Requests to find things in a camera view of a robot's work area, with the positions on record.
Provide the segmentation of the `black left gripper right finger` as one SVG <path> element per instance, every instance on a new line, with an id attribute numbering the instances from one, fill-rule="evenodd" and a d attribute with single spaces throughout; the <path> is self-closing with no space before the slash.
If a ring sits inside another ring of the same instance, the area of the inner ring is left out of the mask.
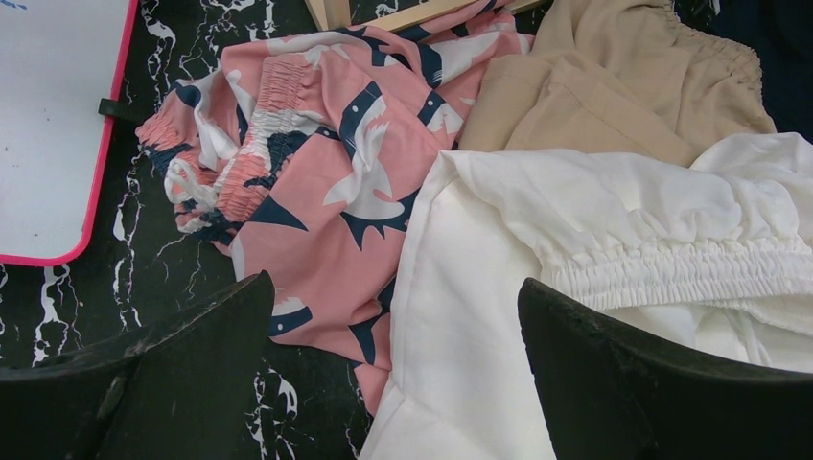
<path id="1" fill-rule="evenodd" d="M 810 375 L 674 343 L 529 278 L 522 338 L 560 459 L 808 459 Z"/>

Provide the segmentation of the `white shorts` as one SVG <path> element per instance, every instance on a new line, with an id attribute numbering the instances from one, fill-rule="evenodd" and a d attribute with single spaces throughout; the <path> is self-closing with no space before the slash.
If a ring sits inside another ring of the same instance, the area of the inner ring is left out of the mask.
<path id="1" fill-rule="evenodd" d="M 555 457 L 521 336 L 528 278 L 701 352 L 810 371 L 812 147 L 736 134 L 689 167 L 440 153 L 406 232 L 362 458 Z"/>

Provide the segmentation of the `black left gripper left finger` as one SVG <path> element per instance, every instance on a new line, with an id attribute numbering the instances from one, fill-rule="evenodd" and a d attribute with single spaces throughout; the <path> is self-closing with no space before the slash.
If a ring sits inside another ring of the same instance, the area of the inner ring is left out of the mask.
<path id="1" fill-rule="evenodd" d="M 259 273 L 148 326 L 1 372 L 5 459 L 229 459 L 275 289 Z"/>

